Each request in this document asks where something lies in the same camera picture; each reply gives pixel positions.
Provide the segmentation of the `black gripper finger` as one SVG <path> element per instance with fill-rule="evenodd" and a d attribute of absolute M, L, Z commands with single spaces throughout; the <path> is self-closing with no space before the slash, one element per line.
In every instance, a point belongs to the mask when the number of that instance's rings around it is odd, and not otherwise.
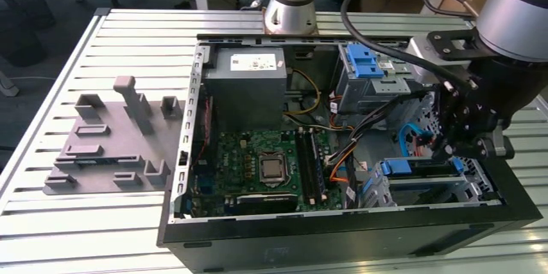
<path fill-rule="evenodd" d="M 439 133 L 432 144 L 432 159 L 450 157 L 476 158 L 475 132 L 471 124 L 471 109 L 466 96 L 446 81 L 435 96 Z"/>
<path fill-rule="evenodd" d="M 452 155 L 474 158 L 512 159 L 515 149 L 504 130 L 511 118 L 483 106 L 467 106 L 454 114 L 448 127 Z"/>

